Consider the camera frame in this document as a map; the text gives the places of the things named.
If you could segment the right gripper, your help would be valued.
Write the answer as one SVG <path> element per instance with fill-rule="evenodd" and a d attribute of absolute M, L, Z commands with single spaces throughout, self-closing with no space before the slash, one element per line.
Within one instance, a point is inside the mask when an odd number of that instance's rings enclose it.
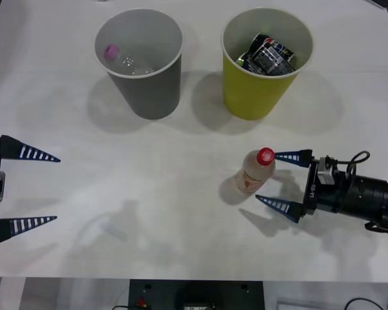
<path fill-rule="evenodd" d="M 275 159 L 299 167 L 308 167 L 303 204 L 259 194 L 255 195 L 257 200 L 294 223 L 299 223 L 305 213 L 340 212 L 348 189 L 346 173 L 338 169 L 339 161 L 313 160 L 311 149 L 276 152 Z"/>

